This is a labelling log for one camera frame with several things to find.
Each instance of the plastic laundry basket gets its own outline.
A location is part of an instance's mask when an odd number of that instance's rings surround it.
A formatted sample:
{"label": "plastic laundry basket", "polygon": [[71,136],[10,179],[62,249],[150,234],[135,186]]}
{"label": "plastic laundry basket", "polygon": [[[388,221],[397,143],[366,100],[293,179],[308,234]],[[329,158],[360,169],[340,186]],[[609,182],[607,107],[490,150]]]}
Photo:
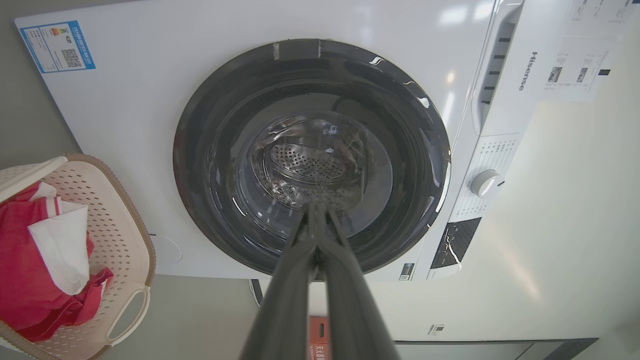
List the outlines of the plastic laundry basket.
{"label": "plastic laundry basket", "polygon": [[[38,343],[29,342],[0,322],[0,345],[36,359],[98,359],[128,337],[147,313],[149,286],[156,268],[153,245],[131,199],[100,160],[69,154],[41,164],[0,170],[0,202],[39,180],[54,186],[63,200],[89,206],[87,230],[95,245],[89,258],[91,273],[106,266],[114,277],[90,321],[61,327],[51,339]],[[138,316],[123,333],[112,337],[118,319],[139,293],[145,300]]]}

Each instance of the hisense logo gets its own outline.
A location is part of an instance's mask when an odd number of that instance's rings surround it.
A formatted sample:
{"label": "hisense logo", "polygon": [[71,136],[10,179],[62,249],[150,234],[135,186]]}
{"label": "hisense logo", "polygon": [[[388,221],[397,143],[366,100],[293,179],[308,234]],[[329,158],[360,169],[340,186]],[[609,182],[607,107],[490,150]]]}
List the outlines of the hisense logo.
{"label": "hisense logo", "polygon": [[520,84],[520,91],[524,89],[524,85],[527,83],[527,78],[529,77],[529,72],[531,71],[531,67],[533,66],[534,61],[536,61],[537,52],[533,52],[531,59],[529,59],[529,64],[527,65],[527,70],[524,71],[524,77],[522,78],[522,83]]}

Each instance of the washing machine door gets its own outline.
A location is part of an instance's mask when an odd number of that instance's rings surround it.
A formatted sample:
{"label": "washing machine door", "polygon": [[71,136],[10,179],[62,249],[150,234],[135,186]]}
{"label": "washing machine door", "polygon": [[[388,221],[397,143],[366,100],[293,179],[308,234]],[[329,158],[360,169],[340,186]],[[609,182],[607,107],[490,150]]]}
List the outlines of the washing machine door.
{"label": "washing machine door", "polygon": [[193,221],[221,250],[272,274],[298,210],[335,210],[364,272],[433,223],[450,162],[446,130],[409,75],[318,39],[252,49],[184,109],[173,166]]}

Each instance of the front-load washing machine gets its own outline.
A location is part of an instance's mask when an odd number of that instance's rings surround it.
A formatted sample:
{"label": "front-load washing machine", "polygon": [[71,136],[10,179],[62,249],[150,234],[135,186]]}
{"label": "front-load washing machine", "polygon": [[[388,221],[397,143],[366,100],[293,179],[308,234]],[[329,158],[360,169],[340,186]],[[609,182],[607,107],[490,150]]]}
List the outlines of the front-load washing machine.
{"label": "front-load washing machine", "polygon": [[460,269],[503,184],[550,42],[520,27],[547,3],[160,0],[16,25],[160,274],[269,277],[315,199],[368,279],[409,281]]}

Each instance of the blue sticker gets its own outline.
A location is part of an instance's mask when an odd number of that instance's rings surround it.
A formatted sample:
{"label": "blue sticker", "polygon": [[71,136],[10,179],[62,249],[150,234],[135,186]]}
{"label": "blue sticker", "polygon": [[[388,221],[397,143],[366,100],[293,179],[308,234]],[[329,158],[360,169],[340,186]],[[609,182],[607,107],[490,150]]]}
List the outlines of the blue sticker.
{"label": "blue sticker", "polygon": [[20,28],[41,73],[95,69],[78,21]]}

